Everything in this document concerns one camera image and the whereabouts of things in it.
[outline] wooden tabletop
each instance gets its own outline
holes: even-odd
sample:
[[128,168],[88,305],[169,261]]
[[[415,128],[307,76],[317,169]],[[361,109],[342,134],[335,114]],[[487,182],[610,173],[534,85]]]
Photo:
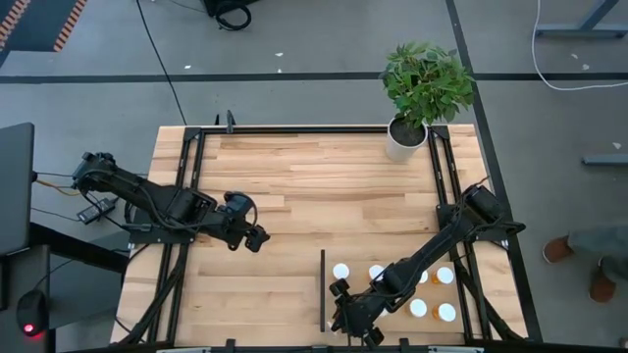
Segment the wooden tabletop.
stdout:
[[[160,128],[150,180],[175,182],[183,131],[183,126]],[[473,126],[449,126],[449,132],[464,189],[486,175],[482,153]],[[420,148],[407,164],[395,164],[385,156],[385,140],[375,133],[208,136],[199,189],[219,202],[225,191],[249,194],[271,239],[252,254],[243,246],[232,252],[218,239],[197,237],[185,272],[177,345],[224,346],[228,338],[238,346],[346,344],[345,336],[319,330],[320,250],[329,262],[386,265],[411,255],[438,231],[429,148]],[[443,162],[440,143],[439,150]],[[192,145],[187,183],[194,151]],[[445,185],[452,200],[447,173]],[[127,269],[118,317],[129,327],[154,296],[162,247],[150,245]],[[514,331],[526,335],[505,251],[487,242],[476,243],[475,251],[485,295]],[[364,289],[356,284],[351,292]],[[467,299],[477,333],[475,304],[468,293]],[[167,301],[160,338],[169,309]],[[384,334],[384,344],[398,344],[401,337],[411,344],[463,341],[459,329]],[[112,341],[125,335],[115,326]]]

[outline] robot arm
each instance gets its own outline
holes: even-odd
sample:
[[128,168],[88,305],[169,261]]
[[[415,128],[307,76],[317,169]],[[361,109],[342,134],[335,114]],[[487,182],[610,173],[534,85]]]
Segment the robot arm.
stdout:
[[464,191],[458,210],[446,227],[409,258],[388,265],[370,287],[360,294],[349,294],[349,285],[340,279],[330,285],[336,297],[336,312],[332,330],[341,330],[364,339],[373,349],[384,340],[373,323],[384,309],[394,313],[414,295],[421,274],[462,240],[475,240],[479,232],[503,227],[518,232],[522,224],[505,223],[504,210],[494,195],[484,186],[472,185]]
[[[226,192],[225,205],[190,188],[158,185],[116,165],[109,153],[86,152],[83,161],[73,173],[73,188],[85,194],[88,191],[112,192],[146,211],[159,227],[181,236],[205,232],[227,242],[236,250],[242,239],[245,246],[258,252],[262,243],[270,239],[264,228],[258,226],[257,209],[253,200],[241,192]],[[253,208],[255,221],[246,221]]]

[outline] concrete floor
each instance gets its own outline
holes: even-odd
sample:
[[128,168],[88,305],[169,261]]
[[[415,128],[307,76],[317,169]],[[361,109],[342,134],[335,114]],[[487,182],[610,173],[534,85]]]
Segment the concrete floor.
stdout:
[[[201,7],[198,0],[179,1]],[[398,42],[455,47],[445,1],[263,0],[250,7],[253,24],[243,32],[218,30],[168,0],[141,3],[171,74],[376,72]],[[542,22],[577,22],[594,3],[544,0]],[[533,72],[535,1],[455,4],[476,73]],[[608,21],[628,23],[628,3]],[[546,72],[628,72],[627,48],[626,39],[544,39],[537,51]],[[159,74],[133,0],[90,0],[63,52],[12,52],[0,68],[0,76]],[[595,304],[587,297],[595,258],[549,266],[540,251],[569,229],[628,221],[626,172],[585,168],[579,160],[628,148],[628,87],[572,93],[538,81],[478,85],[514,217],[528,226],[520,242],[545,341],[615,346],[628,335],[628,287],[621,283],[611,303]],[[376,80],[178,82],[175,89],[192,125],[212,124],[227,109],[241,125],[385,123],[394,111]],[[35,169],[53,173],[70,173],[84,151],[112,152],[122,166],[146,172],[158,126],[181,124],[167,83],[1,84],[0,107],[0,126],[35,123]],[[475,116],[465,113],[456,122],[473,123]],[[617,151],[613,142],[625,147]],[[32,204],[68,216],[86,207],[38,186]],[[33,218],[88,240],[115,231]],[[113,313],[105,313],[59,329],[58,350],[103,346],[112,325]]]

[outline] sneaker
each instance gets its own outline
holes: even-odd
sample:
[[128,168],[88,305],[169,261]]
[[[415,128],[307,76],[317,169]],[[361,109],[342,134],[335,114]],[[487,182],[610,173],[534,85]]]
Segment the sneaker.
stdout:
[[555,264],[573,254],[573,250],[567,245],[568,237],[568,235],[565,235],[553,239],[543,247],[543,258],[546,259],[548,264]]
[[608,279],[602,271],[602,260],[603,258],[598,261],[598,268],[593,275],[591,287],[589,288],[589,297],[595,302],[607,303],[615,294],[617,284]]

